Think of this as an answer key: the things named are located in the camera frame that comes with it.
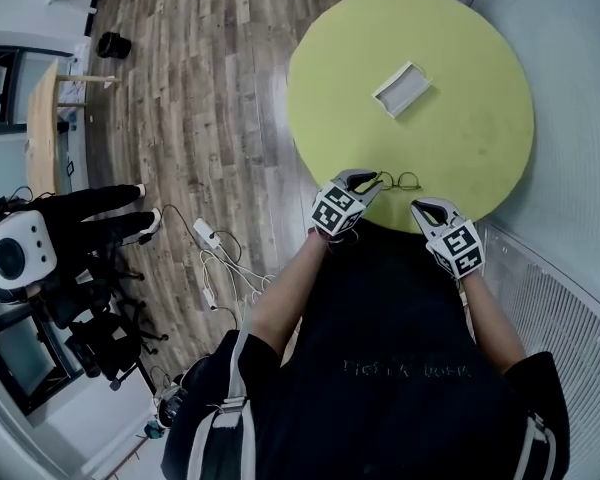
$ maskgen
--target small white box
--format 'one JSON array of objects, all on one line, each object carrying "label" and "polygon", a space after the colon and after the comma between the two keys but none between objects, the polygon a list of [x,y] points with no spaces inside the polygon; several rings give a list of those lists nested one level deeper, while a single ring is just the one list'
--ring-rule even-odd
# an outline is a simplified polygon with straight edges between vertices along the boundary
[{"label": "small white box", "polygon": [[431,85],[424,73],[412,62],[407,62],[373,93],[378,101],[394,119],[426,91]]}]

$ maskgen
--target eyeglasses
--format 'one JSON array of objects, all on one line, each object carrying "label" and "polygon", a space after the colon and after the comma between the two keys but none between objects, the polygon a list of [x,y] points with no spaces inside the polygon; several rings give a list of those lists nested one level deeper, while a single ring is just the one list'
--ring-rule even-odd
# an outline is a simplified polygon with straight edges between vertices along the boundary
[{"label": "eyeglasses", "polygon": [[398,177],[398,183],[396,183],[391,173],[386,171],[380,171],[376,176],[376,179],[373,181],[377,180],[382,181],[382,183],[384,184],[382,190],[391,190],[392,188],[399,188],[400,190],[408,192],[409,190],[419,190],[422,188],[422,186],[420,185],[420,180],[418,180],[418,177],[411,171],[403,172]]}]

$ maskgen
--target table leg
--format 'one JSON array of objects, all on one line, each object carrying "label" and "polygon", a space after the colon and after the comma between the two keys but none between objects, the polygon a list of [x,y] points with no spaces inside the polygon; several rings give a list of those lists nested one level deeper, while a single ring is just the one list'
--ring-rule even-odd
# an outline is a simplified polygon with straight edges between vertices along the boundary
[{"label": "table leg", "polygon": [[111,82],[119,83],[119,78],[107,78],[106,76],[88,76],[88,75],[58,75],[58,82]]}]

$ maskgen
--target wooden floor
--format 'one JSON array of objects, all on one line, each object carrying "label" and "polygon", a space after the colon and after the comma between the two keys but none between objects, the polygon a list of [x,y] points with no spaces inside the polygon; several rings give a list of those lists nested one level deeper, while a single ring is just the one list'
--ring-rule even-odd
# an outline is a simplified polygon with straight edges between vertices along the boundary
[{"label": "wooden floor", "polygon": [[[316,193],[287,128],[289,60],[338,1],[99,0],[94,47],[114,31],[133,49],[124,61],[92,52],[92,73],[123,82],[89,88],[91,186],[146,183],[138,209],[170,203],[190,225],[203,217],[235,234],[241,263],[276,273],[304,240]],[[147,278],[131,285],[132,294],[171,337],[144,358],[147,366],[179,373],[234,327],[229,312],[205,310],[199,251],[172,209],[151,242],[126,247],[124,256]],[[231,304],[226,274],[214,279],[218,303]]]}]

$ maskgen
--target yellow round table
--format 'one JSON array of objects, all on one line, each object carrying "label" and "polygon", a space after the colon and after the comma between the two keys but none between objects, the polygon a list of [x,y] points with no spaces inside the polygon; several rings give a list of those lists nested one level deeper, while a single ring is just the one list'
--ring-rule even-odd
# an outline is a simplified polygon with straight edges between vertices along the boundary
[{"label": "yellow round table", "polygon": [[[372,98],[413,62],[431,87],[396,119]],[[340,171],[413,171],[421,190],[376,197],[365,218],[419,232],[410,203],[440,197],[477,220],[520,179],[533,140],[524,71],[504,38],[455,0],[344,0],[291,59],[289,125],[319,185]]]}]

